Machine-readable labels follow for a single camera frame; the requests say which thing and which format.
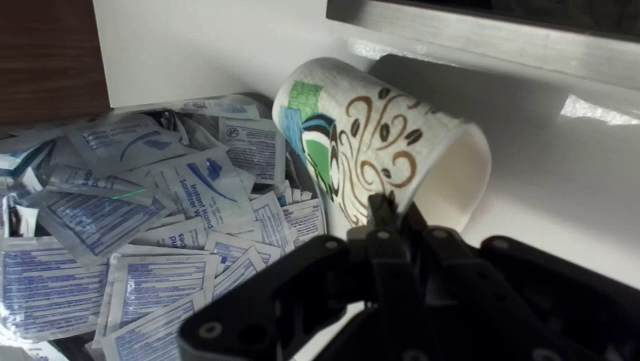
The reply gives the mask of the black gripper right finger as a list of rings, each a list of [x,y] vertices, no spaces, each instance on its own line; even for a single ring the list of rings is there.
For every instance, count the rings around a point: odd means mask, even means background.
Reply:
[[[506,235],[403,215],[446,361],[640,361],[640,291]]]

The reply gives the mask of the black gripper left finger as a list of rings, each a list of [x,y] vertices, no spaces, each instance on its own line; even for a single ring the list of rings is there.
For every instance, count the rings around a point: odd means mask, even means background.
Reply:
[[[314,361],[403,361],[421,352],[416,206],[370,198],[371,219],[344,238],[320,235],[193,310],[179,361],[287,361],[320,331],[344,326]]]

